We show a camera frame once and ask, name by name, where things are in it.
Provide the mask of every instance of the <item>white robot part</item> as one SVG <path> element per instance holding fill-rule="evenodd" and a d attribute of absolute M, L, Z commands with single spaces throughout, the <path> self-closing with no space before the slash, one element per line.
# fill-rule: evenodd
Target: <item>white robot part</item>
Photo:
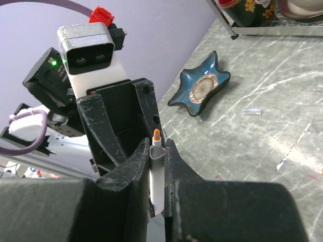
<path fill-rule="evenodd" d="M 61 135 L 49 136 L 47 150 L 53 154 L 73 154 L 91 156 L 86 135 L 81 137 L 67 137 Z"/>
<path fill-rule="evenodd" d="M 113 54 L 112 62 L 109 67 L 78 75 L 71 75 L 68 73 L 68 77 L 76 99 L 86 96 L 86 91 L 91 88 L 128 79 L 126 71 L 115 53 Z"/>
<path fill-rule="evenodd" d="M 49 114 L 50 110 L 44 105 L 37 106 L 34 108 L 22 109 L 19 111 L 19 114 L 23 114 L 26 112 L 30 112 L 32 110 L 44 110 L 47 114 Z M 24 117 L 18 120 L 14 120 L 9 126 L 9 134 L 25 141 L 34 141 L 40 134 L 42 126 L 42 115 L 35 114 L 28 117 Z M 46 135 L 55 134 L 56 131 L 47 128 Z"/>

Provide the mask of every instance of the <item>clear plastic piece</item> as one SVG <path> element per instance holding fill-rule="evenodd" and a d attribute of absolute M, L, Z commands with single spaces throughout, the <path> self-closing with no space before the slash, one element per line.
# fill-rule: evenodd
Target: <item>clear plastic piece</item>
<path fill-rule="evenodd" d="M 249 107 L 243 110 L 243 115 L 262 115 L 260 108 Z"/>

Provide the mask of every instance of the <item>red connector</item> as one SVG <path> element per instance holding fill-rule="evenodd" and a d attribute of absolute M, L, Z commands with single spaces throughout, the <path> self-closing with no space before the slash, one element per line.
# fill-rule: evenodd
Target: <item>red connector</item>
<path fill-rule="evenodd" d="M 104 8 L 101 8 L 100 6 L 97 6 L 90 16 L 89 23 L 101 22 L 101 23 L 104 23 L 108 28 L 110 27 L 114 18 L 115 17 L 107 10 L 105 10 Z"/>

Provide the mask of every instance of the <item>camera lens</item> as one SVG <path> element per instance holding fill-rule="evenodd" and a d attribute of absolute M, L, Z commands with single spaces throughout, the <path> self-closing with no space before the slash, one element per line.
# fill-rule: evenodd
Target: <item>camera lens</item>
<path fill-rule="evenodd" d="M 99 54 L 99 55 L 97 55 L 96 56 L 96 58 L 95 58 L 98 62 L 99 61 L 102 61 L 102 60 L 104 60 L 105 59 L 105 55 L 104 54 Z"/>
<path fill-rule="evenodd" d="M 82 65 L 82 64 L 86 63 L 86 59 L 78 58 L 75 62 L 76 62 L 77 65 Z"/>

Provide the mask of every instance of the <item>orange marker cap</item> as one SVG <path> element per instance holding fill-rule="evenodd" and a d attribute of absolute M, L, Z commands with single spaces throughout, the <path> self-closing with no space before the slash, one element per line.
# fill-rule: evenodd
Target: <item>orange marker cap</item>
<path fill-rule="evenodd" d="M 155 129 L 153 132 L 153 140 L 155 140 L 155 141 L 160 140 L 160 131 L 158 129 Z"/>

